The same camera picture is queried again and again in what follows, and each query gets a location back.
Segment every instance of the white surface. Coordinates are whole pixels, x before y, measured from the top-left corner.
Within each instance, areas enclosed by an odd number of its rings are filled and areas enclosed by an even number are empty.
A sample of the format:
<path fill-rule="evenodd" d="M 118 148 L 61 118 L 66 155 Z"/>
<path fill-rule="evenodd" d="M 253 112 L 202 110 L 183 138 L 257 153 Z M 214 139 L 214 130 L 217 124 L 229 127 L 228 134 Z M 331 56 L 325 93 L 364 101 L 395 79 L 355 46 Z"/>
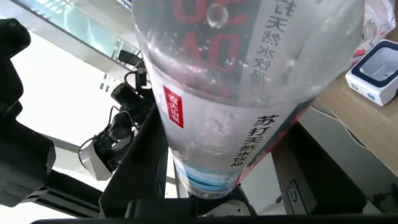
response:
<path fill-rule="evenodd" d="M 263 210 L 259 215 L 286 215 L 286 209 L 283 202 L 272 204 Z"/>
<path fill-rule="evenodd" d="M 79 180 L 85 184 L 88 184 L 100 191 L 104 191 L 110 181 L 110 180 L 97 181 L 96 179 L 94 179 L 92 176 L 90 176 L 88 174 L 82 174 L 82 173 L 76 172 L 74 170 L 66 170 L 66 169 L 62 169 L 62 168 L 58 168 L 58 167 L 54 167 L 53 169 L 60 173 L 66 174 L 70 177 L 73 177 L 74 179 Z"/>
<path fill-rule="evenodd" d="M 242 189 L 257 213 L 275 203 L 281 192 L 271 154 L 242 181 Z"/>
<path fill-rule="evenodd" d="M 208 213 L 204 214 L 204 217 L 225 217 L 225 216 L 250 216 L 249 208 L 244 202 L 240 200 L 230 200 L 222 203 L 215 207 Z"/>
<path fill-rule="evenodd" d="M 397 58 L 398 51 L 382 47 L 359 70 L 376 81 L 384 81 L 398 70 Z"/>
<path fill-rule="evenodd" d="M 363 208 L 364 214 L 381 214 L 380 210 L 376 208 L 369 200 Z"/>
<path fill-rule="evenodd" d="M 72 217 L 34 203 L 20 204 L 14 208 L 0 205 L 0 223 L 29 224 L 36 220 L 53 218 Z"/>
<path fill-rule="evenodd" d="M 100 90 L 104 73 L 32 34 L 12 62 L 24 85 L 17 118 L 33 130 L 81 145 L 104 129 L 117 103 Z"/>

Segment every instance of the clear plastic bottle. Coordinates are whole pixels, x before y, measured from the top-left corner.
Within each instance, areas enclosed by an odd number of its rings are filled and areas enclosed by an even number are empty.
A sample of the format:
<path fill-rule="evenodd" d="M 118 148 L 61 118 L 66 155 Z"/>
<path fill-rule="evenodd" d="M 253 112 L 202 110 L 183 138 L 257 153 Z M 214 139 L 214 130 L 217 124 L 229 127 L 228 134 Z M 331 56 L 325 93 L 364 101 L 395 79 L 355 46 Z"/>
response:
<path fill-rule="evenodd" d="M 135 0 L 134 29 L 178 176 L 228 194 L 348 68 L 363 0 Z"/>

